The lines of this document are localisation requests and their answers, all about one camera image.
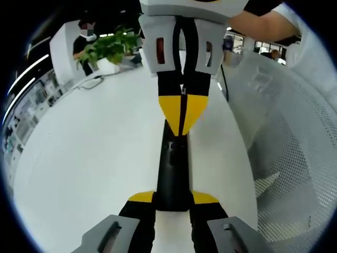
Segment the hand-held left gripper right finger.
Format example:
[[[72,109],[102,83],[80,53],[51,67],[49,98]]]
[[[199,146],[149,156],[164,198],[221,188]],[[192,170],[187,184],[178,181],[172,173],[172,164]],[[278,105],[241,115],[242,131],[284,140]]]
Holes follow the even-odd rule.
[[[263,236],[238,217],[229,217],[210,194],[192,191],[190,221],[195,252],[267,252]]]

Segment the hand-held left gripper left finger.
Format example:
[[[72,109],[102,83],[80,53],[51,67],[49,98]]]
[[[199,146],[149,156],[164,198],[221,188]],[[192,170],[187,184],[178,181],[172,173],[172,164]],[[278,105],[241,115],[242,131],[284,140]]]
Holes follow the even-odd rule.
[[[118,215],[109,215],[82,235],[74,252],[151,252],[155,237],[153,191],[131,196]]]

